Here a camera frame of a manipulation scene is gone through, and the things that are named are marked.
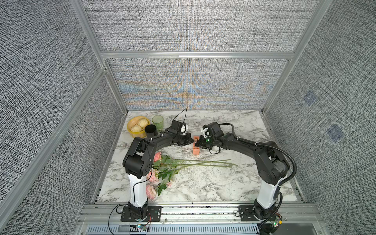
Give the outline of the orange tape dispenser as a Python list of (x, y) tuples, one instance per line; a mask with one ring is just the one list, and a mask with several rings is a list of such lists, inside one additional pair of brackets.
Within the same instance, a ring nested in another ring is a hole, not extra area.
[(200, 148), (196, 147), (196, 143), (199, 141), (199, 136), (194, 136), (194, 143), (193, 143), (193, 155), (199, 155), (200, 154)]

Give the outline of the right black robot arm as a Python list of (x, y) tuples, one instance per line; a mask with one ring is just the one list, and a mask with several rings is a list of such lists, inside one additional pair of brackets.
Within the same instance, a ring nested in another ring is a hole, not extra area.
[(280, 188), (297, 173), (294, 159), (274, 142), (256, 142), (236, 135), (231, 123), (212, 122), (204, 125), (201, 132), (195, 147), (212, 150), (216, 146), (218, 150), (235, 151), (255, 160), (261, 186), (252, 214), (262, 222), (276, 215), (276, 202), (282, 197)]

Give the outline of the pink flower bouquet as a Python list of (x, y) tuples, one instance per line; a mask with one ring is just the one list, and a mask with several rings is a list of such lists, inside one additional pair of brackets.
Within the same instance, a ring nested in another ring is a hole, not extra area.
[(147, 198), (151, 201), (155, 200), (164, 190), (171, 186), (175, 176), (181, 170), (193, 166), (231, 168), (235, 164), (230, 163), (229, 159), (219, 161), (174, 159), (158, 152), (154, 155), (153, 165), (146, 176)]

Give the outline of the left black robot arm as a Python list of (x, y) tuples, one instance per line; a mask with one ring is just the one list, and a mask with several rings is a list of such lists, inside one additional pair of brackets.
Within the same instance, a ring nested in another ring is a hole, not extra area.
[(147, 175), (152, 170), (155, 153), (168, 146), (187, 146), (194, 142), (185, 122), (173, 120), (170, 127), (151, 138), (136, 137), (126, 153), (122, 166), (130, 181), (128, 207), (134, 213), (143, 213), (148, 205)]

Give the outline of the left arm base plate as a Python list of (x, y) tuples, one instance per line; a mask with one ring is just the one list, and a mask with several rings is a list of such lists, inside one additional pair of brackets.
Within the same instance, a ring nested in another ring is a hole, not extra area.
[(133, 205), (124, 206), (120, 221), (121, 222), (160, 222), (162, 215), (161, 206), (148, 206), (142, 208)]

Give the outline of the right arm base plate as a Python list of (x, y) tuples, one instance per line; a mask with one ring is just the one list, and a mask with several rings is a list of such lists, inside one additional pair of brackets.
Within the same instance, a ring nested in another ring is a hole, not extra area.
[(262, 222), (266, 219), (275, 218), (277, 213), (277, 207), (274, 205), (269, 209), (265, 209), (262, 206), (245, 205), (238, 207), (241, 221), (256, 221)]

